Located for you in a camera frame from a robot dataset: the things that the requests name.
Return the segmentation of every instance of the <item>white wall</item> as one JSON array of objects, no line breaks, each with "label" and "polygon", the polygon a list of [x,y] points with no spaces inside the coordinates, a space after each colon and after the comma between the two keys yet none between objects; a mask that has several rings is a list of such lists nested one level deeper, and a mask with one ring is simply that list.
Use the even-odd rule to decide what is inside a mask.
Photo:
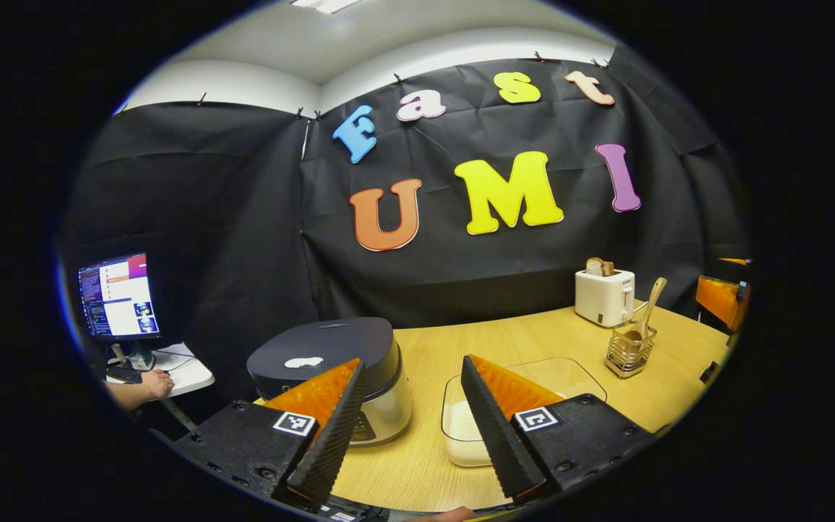
[{"label": "white wall", "polygon": [[130,94],[127,109],[160,102],[245,103],[315,116],[356,96],[402,78],[461,63],[490,59],[534,57],[599,63],[610,60],[614,48],[569,33],[552,30],[496,28],[464,30],[411,43],[346,70],[324,86],[258,65],[225,60],[193,59],[160,67]]},{"label": "white wall", "polygon": [[319,90],[308,80],[259,65],[192,59],[155,70],[125,103],[132,109],[150,103],[198,102],[207,92],[206,102],[245,103],[292,113],[304,107],[302,114],[314,117]]},{"label": "white wall", "polygon": [[547,59],[569,59],[604,64],[614,47],[574,34],[553,30],[497,28],[464,30],[411,43],[347,70],[321,87],[319,110],[325,112],[350,99],[401,78],[461,63],[525,57],[534,51]]}]

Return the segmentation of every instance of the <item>wooden spoon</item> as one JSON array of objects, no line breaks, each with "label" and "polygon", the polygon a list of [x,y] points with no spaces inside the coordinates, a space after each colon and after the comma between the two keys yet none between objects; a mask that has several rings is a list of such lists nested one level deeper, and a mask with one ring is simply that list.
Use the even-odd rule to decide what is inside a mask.
[{"label": "wooden spoon", "polygon": [[[639,323],[624,334],[627,339],[639,343],[639,341],[649,336],[649,314],[652,313],[653,307],[656,307],[656,301],[659,299],[659,294],[662,294],[662,288],[665,287],[666,282],[666,278],[657,278],[652,285],[652,291],[649,293],[649,301],[647,302],[647,311],[643,312],[643,317],[640,318]],[[639,351],[638,347],[632,347],[631,349]]]}]

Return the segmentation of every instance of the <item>keyboard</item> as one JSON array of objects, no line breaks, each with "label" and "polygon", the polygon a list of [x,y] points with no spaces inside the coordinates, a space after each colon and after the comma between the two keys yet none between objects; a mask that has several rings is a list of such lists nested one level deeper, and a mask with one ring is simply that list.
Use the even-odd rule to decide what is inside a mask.
[{"label": "keyboard", "polygon": [[118,366],[109,366],[105,369],[106,376],[118,379],[119,381],[131,384],[139,384],[142,382],[140,374],[141,370],[133,368],[120,368]]}]

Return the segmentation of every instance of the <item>ceiling light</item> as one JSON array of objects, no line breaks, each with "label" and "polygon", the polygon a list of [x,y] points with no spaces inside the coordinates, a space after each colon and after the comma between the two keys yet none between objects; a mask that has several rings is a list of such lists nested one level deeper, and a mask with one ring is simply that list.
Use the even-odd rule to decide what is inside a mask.
[{"label": "ceiling light", "polygon": [[322,13],[329,15],[336,13],[344,7],[351,6],[360,0],[295,0],[292,6],[298,7],[314,7]]}]

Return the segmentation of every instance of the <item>person's hand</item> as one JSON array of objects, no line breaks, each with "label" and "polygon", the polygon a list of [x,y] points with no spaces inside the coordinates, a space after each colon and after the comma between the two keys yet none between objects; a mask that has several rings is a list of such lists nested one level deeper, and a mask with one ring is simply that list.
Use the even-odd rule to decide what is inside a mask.
[{"label": "person's hand", "polygon": [[473,516],[475,516],[473,510],[467,508],[466,506],[462,506],[443,513],[437,513],[437,515],[414,518],[409,522],[465,522],[466,520],[473,518]]},{"label": "person's hand", "polygon": [[151,400],[163,399],[173,389],[173,380],[169,374],[160,370],[144,371],[140,374],[140,379]]}]

